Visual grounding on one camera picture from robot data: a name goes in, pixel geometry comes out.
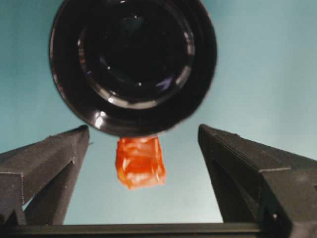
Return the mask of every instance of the wrapped candy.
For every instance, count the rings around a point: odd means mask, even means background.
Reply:
[[[159,138],[121,138],[116,168],[120,182],[130,190],[164,185],[166,169]]]

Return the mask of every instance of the black plastic part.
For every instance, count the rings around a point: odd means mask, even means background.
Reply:
[[[225,222],[274,224],[281,238],[317,237],[316,161],[205,125],[199,144]]]
[[[46,226],[8,227],[8,237],[61,237],[61,238],[273,238],[262,225],[236,224],[153,224],[153,225],[100,225],[100,226]]]
[[[137,110],[106,101],[87,82],[78,40],[101,0],[65,0],[53,24],[50,63],[56,86],[70,108],[94,128],[119,137],[157,134],[189,117],[203,101],[215,72],[217,44],[211,20],[200,0],[162,0],[184,15],[195,39],[190,77],[173,97],[153,108]]]
[[[151,108],[176,94],[190,75],[195,46],[187,19],[173,2],[94,3],[78,48],[95,92],[130,109]]]
[[[2,223],[60,225],[86,150],[87,126],[0,155]],[[22,205],[31,198],[26,212]]]

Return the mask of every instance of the orange plastic wrapper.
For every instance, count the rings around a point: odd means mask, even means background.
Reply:
[[[116,168],[119,181],[130,190],[164,185],[166,169],[159,138],[121,138]]]

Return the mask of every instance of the light blue backdrop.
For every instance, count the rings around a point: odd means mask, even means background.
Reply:
[[[0,0],[0,151],[80,126],[52,81],[51,23],[61,0]],[[161,137],[167,185],[129,192],[117,138],[91,129],[68,224],[220,222],[197,144],[201,123],[317,158],[317,1],[204,0],[219,62],[197,113]]]

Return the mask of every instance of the orange object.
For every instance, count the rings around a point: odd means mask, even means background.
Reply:
[[[166,169],[159,138],[121,138],[116,168],[120,182],[130,190],[164,185]]]

